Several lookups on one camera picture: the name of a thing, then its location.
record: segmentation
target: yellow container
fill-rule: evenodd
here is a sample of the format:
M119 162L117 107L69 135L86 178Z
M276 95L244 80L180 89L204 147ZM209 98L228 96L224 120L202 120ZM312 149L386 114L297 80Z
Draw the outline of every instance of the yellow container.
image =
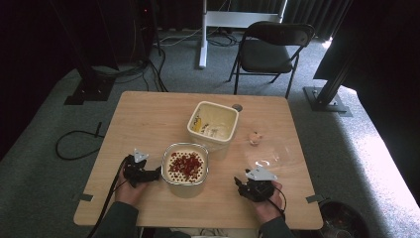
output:
M224 149L233 140L239 112L213 102L198 103L189 119L187 130L191 140L209 152Z

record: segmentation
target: white desk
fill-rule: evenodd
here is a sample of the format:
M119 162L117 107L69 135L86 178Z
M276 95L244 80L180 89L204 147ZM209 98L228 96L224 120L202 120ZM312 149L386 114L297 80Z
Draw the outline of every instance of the white desk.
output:
M259 21L281 22L287 0L281 2L278 14L207 11L207 0L203 0L203 27L200 52L200 68L207 64L207 27L247 28Z

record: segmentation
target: gray carpet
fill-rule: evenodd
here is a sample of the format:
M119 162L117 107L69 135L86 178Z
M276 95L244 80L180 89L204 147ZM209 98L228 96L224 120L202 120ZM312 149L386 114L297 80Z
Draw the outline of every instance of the gray carpet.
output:
M161 33L161 38L180 33ZM232 94L230 73L237 47L209 45L207 67L198 68L199 42L182 41L162 47L161 79L170 92ZM366 221L371 237L420 237L420 210L354 91L342 87L339 96L353 117L314 112L304 86L322 87L312 77L326 49L314 40L302 52L289 104L317 194L345 202ZM162 62L157 50L151 60ZM122 70L130 68L123 65ZM288 74L274 84L269 78L244 77L239 94L284 96ZM58 138L71 130L94 133L99 122L105 135L118 99L126 90L156 91L151 68L144 76L117 79L108 101L64 106L78 84L76 70L59 81L17 143L0 163L0 237L85 237L91 227L73 223L77 196L83 192L96 154L81 160L61 160L54 151ZM74 134L61 141L66 157L100 147L101 139Z

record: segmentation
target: chair seat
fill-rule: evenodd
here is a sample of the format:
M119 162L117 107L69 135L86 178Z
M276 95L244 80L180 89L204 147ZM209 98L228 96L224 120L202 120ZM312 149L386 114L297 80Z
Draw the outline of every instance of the chair seat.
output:
M285 46L246 40L241 53L242 69L248 72L288 73L293 66Z

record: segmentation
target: tripod base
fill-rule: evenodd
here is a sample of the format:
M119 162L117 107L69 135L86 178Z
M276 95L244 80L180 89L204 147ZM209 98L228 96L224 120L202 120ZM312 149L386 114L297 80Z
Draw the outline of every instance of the tripod base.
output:
M317 98L321 90L322 87L303 87L303 91L313 111L338 112L342 117L353 117L350 108L343 105L338 94L327 105L318 103Z
M83 105L84 101L106 101L111 93L115 78L102 79L95 90L86 90L81 80L73 95L65 99L64 105Z

